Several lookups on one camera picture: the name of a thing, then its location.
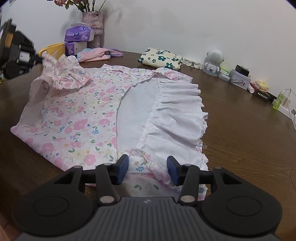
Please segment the green bottle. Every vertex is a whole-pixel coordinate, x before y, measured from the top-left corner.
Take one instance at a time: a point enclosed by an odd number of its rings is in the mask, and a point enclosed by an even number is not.
[[[278,97],[277,97],[277,99],[276,99],[274,105],[273,105],[273,108],[274,108],[275,110],[277,110],[277,109],[279,108],[279,105],[281,104],[281,102],[282,102],[282,100],[284,99],[284,97],[285,97],[285,92],[284,92],[284,91],[281,91],[281,92],[279,93],[279,95],[278,95]]]

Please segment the white ruffle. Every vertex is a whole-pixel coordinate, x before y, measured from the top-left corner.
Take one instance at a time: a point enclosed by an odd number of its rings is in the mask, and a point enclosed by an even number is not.
[[[207,113],[202,111],[198,85],[158,79],[158,93],[137,148],[150,155],[147,167],[165,185],[172,185],[166,168],[168,156],[182,165],[191,163],[207,170],[208,159],[200,138],[205,133]]]

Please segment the purple tissue box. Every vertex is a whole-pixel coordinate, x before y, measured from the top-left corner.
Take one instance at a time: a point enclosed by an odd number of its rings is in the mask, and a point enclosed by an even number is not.
[[[87,42],[69,42],[65,43],[66,56],[77,55],[79,52],[87,48]]]
[[[71,24],[66,30],[65,42],[89,42],[94,39],[95,30],[85,23]]]

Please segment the floral folded fabric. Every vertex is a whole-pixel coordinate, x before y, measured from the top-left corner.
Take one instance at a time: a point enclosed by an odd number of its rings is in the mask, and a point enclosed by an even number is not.
[[[174,54],[167,50],[148,48],[140,58],[138,62],[149,65],[155,68],[165,67],[173,70],[179,70],[183,57],[181,55]]]

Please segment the wooden table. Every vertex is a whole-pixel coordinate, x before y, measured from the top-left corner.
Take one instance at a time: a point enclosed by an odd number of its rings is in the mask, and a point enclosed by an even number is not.
[[[140,55],[89,62],[83,67],[123,65],[151,67],[137,62]],[[203,71],[182,66],[180,72],[199,85],[208,128],[202,140],[208,166],[223,166],[276,197],[283,207],[277,235],[296,239],[296,132],[291,120],[248,91]],[[14,202],[61,172],[10,132],[28,102],[31,82],[40,66],[27,75],[0,84],[0,212],[11,219]]]

